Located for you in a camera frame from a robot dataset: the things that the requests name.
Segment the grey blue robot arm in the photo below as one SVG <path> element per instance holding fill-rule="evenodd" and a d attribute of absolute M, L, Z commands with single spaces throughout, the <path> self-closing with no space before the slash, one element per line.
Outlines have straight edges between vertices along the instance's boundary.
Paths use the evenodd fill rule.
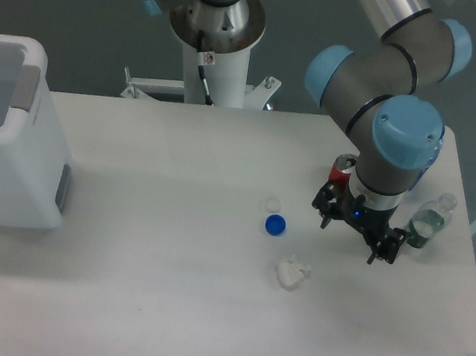
<path fill-rule="evenodd" d="M 330 179 L 313 207 L 324 225 L 346 222 L 373 259 L 395 261 L 408 231 L 389 221 L 437 157 L 445 124 L 417 89 L 462 71 L 473 44 L 455 20 L 438 19 L 426 0 L 359 0 L 380 46 L 364 56 L 332 45 L 309 63 L 305 87 L 359 150 L 347 185 Z M 184 100 L 245 108 L 251 48 L 265 33 L 259 0 L 141 0 L 168 14 L 182 44 Z"/>

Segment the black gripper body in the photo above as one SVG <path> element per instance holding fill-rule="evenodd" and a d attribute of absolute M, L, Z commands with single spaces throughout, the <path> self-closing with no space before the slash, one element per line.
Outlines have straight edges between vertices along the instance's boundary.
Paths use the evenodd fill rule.
<path fill-rule="evenodd" d="M 357 203 L 356 198 L 347 191 L 342 200 L 342 215 L 344 221 L 354 230 L 361 233 L 367 244 L 376 245 L 386 236 L 389 221 L 397 207 L 390 210 L 370 209 L 363 204 Z"/>

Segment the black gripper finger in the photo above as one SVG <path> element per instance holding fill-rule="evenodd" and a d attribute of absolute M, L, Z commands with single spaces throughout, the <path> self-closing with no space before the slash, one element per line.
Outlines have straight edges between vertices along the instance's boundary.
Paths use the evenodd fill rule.
<path fill-rule="evenodd" d="M 374 260 L 379 259 L 387 264 L 393 264 L 407 236 L 408 231 L 404 229 L 388 227 L 385 234 L 371 246 L 372 253 L 366 263 L 370 265 Z"/>
<path fill-rule="evenodd" d="M 321 217 L 321 229 L 325 229 L 333 219 L 341 220 L 344 218 L 341 208 L 343 197 L 344 194 L 339 184 L 331 179 L 318 190 L 312 201 L 312 207 L 318 211 Z"/>

